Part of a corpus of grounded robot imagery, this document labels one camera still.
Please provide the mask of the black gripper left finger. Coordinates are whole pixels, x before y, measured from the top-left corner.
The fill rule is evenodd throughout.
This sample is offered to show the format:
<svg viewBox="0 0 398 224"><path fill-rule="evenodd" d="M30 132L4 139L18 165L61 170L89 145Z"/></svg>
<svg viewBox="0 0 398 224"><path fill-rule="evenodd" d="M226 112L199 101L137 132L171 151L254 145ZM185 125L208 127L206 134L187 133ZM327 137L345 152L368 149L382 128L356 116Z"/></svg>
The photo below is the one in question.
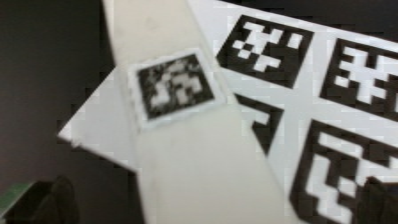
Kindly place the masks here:
<svg viewBox="0 0 398 224"><path fill-rule="evenodd" d="M70 179L14 184L0 194L0 224L80 224Z"/></svg>

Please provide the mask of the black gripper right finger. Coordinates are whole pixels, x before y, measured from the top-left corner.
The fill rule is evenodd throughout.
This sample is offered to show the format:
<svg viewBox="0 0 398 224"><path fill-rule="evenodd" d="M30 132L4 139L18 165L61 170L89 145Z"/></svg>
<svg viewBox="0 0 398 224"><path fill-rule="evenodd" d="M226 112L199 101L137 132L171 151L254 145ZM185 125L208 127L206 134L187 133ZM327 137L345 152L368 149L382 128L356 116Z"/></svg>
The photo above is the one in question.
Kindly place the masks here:
<svg viewBox="0 0 398 224"><path fill-rule="evenodd" d="M370 177L357 209L357 224L398 224L398 182Z"/></svg>

